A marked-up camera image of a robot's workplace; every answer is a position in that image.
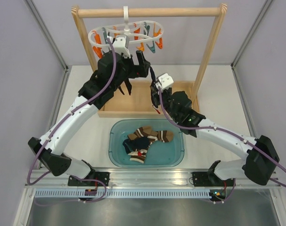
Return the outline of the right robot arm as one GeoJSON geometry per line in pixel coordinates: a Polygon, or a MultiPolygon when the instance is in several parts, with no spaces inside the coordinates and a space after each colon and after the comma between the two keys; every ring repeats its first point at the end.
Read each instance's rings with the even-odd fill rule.
{"type": "Polygon", "coordinates": [[[244,136],[218,126],[192,109],[185,91],[172,92],[150,86],[151,100],[164,116],[184,134],[211,141],[239,157],[234,161],[215,161],[207,171],[207,180],[217,186],[224,180],[246,177],[265,186],[279,163],[279,156],[270,138],[244,136]]]}

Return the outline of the navy patterned sock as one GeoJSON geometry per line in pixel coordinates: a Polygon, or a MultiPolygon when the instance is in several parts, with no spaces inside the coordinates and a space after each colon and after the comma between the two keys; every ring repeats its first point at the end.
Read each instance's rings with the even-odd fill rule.
{"type": "Polygon", "coordinates": [[[141,149],[147,150],[150,145],[150,141],[147,137],[139,137],[135,140],[129,138],[123,141],[123,147],[127,154],[130,154],[141,149]]]}
{"type": "MultiPolygon", "coordinates": [[[[150,75],[151,75],[151,79],[152,79],[152,82],[151,82],[151,85],[150,86],[155,86],[155,82],[156,82],[156,77],[155,77],[155,73],[154,73],[154,70],[153,68],[150,66],[150,75]]],[[[152,107],[154,108],[154,110],[158,113],[158,114],[161,114],[160,111],[158,110],[158,107],[154,107],[152,105],[152,107]]]]}

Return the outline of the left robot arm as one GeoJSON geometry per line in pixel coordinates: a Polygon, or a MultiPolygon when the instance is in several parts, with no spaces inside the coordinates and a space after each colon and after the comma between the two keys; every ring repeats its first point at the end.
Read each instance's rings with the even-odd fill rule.
{"type": "Polygon", "coordinates": [[[67,156],[64,150],[82,125],[114,97],[114,92],[121,89],[122,84],[131,92],[130,79],[148,76],[150,62],[141,50],[136,51],[136,56],[137,65],[132,57],[113,51],[105,53],[60,121],[40,138],[30,138],[28,145],[36,155],[35,160],[40,160],[53,176],[75,176],[85,186],[94,183],[94,169],[84,160],[67,156]]]}

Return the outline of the brown striped sock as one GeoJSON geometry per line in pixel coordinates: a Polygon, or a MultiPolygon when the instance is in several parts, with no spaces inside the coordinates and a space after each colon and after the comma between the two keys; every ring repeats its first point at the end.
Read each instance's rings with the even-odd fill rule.
{"type": "Polygon", "coordinates": [[[130,141],[130,160],[144,163],[147,151],[150,146],[157,141],[158,132],[154,131],[151,126],[144,126],[136,129],[128,135],[130,141]]]}
{"type": "Polygon", "coordinates": [[[151,126],[140,127],[136,130],[137,136],[146,137],[150,143],[161,141],[163,143],[171,142],[174,138],[174,133],[169,130],[155,131],[151,126]]]}

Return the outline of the black sock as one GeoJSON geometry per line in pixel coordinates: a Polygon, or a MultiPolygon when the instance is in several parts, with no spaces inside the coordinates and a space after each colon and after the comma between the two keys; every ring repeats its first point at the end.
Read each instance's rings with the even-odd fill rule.
{"type": "MultiPolygon", "coordinates": [[[[126,79],[126,80],[124,81],[124,84],[125,84],[125,87],[127,88],[128,94],[129,94],[129,96],[130,96],[130,95],[131,95],[131,91],[132,91],[132,85],[131,85],[129,79],[126,79]]],[[[123,91],[123,89],[122,89],[121,86],[119,86],[118,89],[119,89],[119,91],[120,91],[123,95],[125,95],[125,93],[124,93],[124,91],[123,91]]]]}

